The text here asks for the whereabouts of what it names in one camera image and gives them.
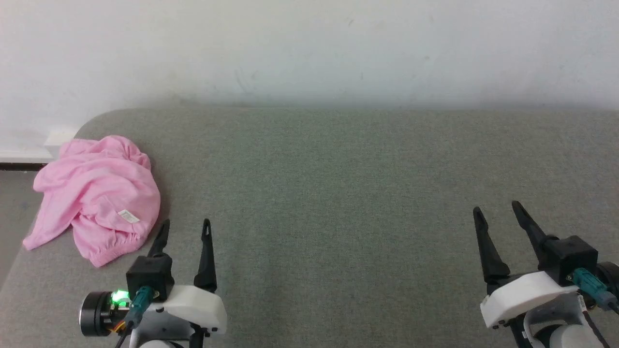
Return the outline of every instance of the pink shirt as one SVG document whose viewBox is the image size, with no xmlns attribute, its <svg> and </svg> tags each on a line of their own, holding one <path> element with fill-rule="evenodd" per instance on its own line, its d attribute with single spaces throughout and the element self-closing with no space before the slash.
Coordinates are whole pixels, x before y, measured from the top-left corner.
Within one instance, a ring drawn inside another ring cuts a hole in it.
<svg viewBox="0 0 619 348">
<path fill-rule="evenodd" d="M 139 249 L 161 203 L 148 156 L 121 136 L 64 144 L 33 188 L 43 202 L 24 247 L 41 246 L 72 225 L 77 249 L 96 267 Z"/>
</svg>

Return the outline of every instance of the black mount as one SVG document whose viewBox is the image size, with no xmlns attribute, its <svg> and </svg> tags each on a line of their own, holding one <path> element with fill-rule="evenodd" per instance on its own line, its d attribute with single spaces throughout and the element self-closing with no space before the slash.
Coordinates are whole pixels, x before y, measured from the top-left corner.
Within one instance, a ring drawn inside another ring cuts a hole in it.
<svg viewBox="0 0 619 348">
<path fill-rule="evenodd" d="M 138 256 L 127 271 L 127 288 L 131 300 L 134 300 L 137 291 L 143 286 L 150 286 L 159 293 L 154 299 L 155 302 L 168 299 L 174 286 L 172 258 L 163 252 L 168 244 L 169 232 L 170 220 L 167 219 L 163 221 L 147 256 Z"/>
<path fill-rule="evenodd" d="M 210 220 L 204 219 L 202 225 L 202 254 L 200 266 L 194 277 L 194 286 L 208 292 L 217 290 L 217 275 L 215 274 L 215 255 L 213 252 L 213 234 Z"/>
<path fill-rule="evenodd" d="M 163 221 L 163 224 L 150 247 L 147 256 L 138 256 L 131 268 L 127 271 L 127 287 L 131 300 L 136 296 L 136 292 L 142 286 L 151 286 L 159 296 L 157 302 L 165 301 L 170 295 L 174 286 L 172 278 L 172 258 L 163 252 L 168 244 L 170 234 L 170 220 Z M 200 255 L 200 265 L 194 277 L 194 286 L 214 293 L 217 290 L 217 275 L 215 274 L 215 258 L 213 252 L 213 236 L 210 227 L 210 220 L 204 219 L 202 225 L 202 253 Z M 190 348 L 202 347 L 205 337 L 210 337 L 207 328 L 190 323 L 195 331 L 189 337 Z"/>
<path fill-rule="evenodd" d="M 572 285 L 567 276 L 576 268 L 585 268 L 595 273 L 597 250 L 578 236 L 559 239 L 547 235 L 518 201 L 511 206 L 520 227 L 527 232 L 531 246 L 539 262 L 537 269 L 545 271 L 560 286 Z M 488 223 L 479 207 L 473 209 L 479 256 L 482 262 L 483 279 L 488 295 L 499 287 L 517 279 L 522 274 L 510 275 L 509 267 L 501 260 L 488 234 Z"/>
</svg>

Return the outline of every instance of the white label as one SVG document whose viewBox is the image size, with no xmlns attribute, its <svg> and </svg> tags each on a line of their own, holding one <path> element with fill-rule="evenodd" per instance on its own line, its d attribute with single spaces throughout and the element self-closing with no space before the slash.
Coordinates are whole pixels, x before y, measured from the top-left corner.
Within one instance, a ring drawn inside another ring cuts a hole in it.
<svg viewBox="0 0 619 348">
<path fill-rule="evenodd" d="M 587 306 L 584 304 L 584 298 L 582 295 L 578 295 L 578 304 L 581 306 L 581 311 L 587 311 Z"/>
<path fill-rule="evenodd" d="M 140 219 L 130 213 L 127 209 L 119 211 L 118 215 L 120 215 L 123 219 L 127 220 L 127 222 L 129 222 L 130 224 L 135 224 L 136 222 L 140 221 Z"/>
</svg>

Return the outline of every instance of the floor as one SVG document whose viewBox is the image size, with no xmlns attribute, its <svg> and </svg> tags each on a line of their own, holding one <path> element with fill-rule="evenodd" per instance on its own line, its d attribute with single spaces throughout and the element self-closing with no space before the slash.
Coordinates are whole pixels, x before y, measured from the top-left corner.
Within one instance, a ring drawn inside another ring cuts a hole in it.
<svg viewBox="0 0 619 348">
<path fill-rule="evenodd" d="M 43 198 L 41 193 L 32 189 L 36 174 L 0 171 L 0 288 Z"/>
</svg>

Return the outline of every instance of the gray table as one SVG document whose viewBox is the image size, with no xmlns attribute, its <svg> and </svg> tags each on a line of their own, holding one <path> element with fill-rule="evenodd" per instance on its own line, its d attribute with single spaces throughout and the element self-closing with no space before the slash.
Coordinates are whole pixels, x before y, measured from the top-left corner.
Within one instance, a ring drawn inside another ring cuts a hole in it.
<svg viewBox="0 0 619 348">
<path fill-rule="evenodd" d="M 478 310 L 472 209 L 513 272 L 536 262 L 512 199 L 619 261 L 618 130 L 611 112 L 212 108 L 114 111 L 77 136 L 120 134 L 150 155 L 177 284 L 192 282 L 211 219 L 230 327 L 205 346 L 514 347 Z M 78 308 L 122 287 L 146 250 L 101 269 L 70 233 L 22 250 L 0 293 L 0 346 L 112 347 L 81 336 Z M 619 344 L 619 318 L 594 319 Z"/>
</svg>

